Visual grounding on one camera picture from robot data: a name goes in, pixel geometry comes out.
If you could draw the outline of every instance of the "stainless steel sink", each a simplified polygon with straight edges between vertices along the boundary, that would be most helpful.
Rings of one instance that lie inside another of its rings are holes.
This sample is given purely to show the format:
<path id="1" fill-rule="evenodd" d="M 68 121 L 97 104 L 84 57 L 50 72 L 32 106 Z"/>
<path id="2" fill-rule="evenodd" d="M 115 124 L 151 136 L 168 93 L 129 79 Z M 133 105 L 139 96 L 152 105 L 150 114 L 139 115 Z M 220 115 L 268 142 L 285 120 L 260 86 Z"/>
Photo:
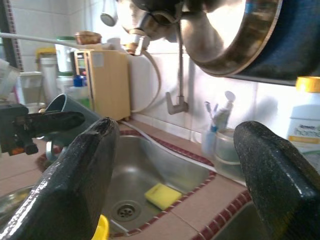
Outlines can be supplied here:
<path id="1" fill-rule="evenodd" d="M 128 231 L 142 226 L 161 212 L 144 196 L 157 183 L 183 194 L 209 176 L 209 171 L 160 149 L 139 136 L 120 137 L 111 184 L 102 214 Z M 110 225 L 111 233 L 123 230 Z"/>
<path id="2" fill-rule="evenodd" d="M 254 204 L 248 203 L 212 240 L 269 240 Z"/>

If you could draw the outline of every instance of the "yellow bottle cap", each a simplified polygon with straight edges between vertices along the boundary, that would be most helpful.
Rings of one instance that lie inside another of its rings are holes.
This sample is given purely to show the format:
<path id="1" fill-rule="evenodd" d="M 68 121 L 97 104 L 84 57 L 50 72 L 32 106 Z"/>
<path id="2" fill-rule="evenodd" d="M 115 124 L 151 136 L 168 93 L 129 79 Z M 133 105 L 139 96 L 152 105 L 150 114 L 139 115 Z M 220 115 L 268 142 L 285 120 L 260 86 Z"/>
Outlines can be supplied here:
<path id="1" fill-rule="evenodd" d="M 300 92 L 320 93 L 320 77 L 299 76 L 296 80 L 295 88 Z"/>

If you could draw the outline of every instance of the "cooking pot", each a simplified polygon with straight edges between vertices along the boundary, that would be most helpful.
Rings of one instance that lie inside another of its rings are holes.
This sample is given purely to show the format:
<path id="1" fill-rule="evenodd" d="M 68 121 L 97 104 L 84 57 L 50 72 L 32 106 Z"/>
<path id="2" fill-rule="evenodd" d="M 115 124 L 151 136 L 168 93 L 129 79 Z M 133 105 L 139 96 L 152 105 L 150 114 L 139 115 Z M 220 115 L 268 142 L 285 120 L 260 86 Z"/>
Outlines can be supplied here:
<path id="1" fill-rule="evenodd" d="M 320 75 L 319 0 L 187 0 L 186 6 L 183 43 L 209 75 L 250 80 Z"/>
<path id="2" fill-rule="evenodd" d="M 320 76 L 320 1 L 283 0 L 273 33 L 240 75 L 296 80 Z"/>

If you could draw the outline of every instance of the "yellow handle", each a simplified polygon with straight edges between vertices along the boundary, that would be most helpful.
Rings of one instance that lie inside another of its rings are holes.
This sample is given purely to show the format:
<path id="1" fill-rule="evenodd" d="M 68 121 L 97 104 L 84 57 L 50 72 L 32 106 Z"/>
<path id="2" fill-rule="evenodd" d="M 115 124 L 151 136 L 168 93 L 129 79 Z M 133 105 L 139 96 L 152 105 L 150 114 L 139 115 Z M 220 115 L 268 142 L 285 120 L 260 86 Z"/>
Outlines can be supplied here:
<path id="1" fill-rule="evenodd" d="M 109 237 L 109 222 L 108 219 L 100 215 L 98 226 L 96 226 L 95 233 L 92 240 L 107 240 Z"/>

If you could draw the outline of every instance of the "drain strainer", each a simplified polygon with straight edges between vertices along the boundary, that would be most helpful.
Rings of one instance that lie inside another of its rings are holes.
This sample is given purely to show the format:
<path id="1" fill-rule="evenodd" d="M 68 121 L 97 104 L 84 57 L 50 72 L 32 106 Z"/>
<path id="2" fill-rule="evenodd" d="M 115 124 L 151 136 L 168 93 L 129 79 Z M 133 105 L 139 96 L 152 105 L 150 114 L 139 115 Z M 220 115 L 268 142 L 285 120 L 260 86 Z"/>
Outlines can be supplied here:
<path id="1" fill-rule="evenodd" d="M 140 205 L 131 200 L 120 201 L 112 208 L 112 217 L 121 222 L 128 222 L 136 219 L 141 212 Z"/>

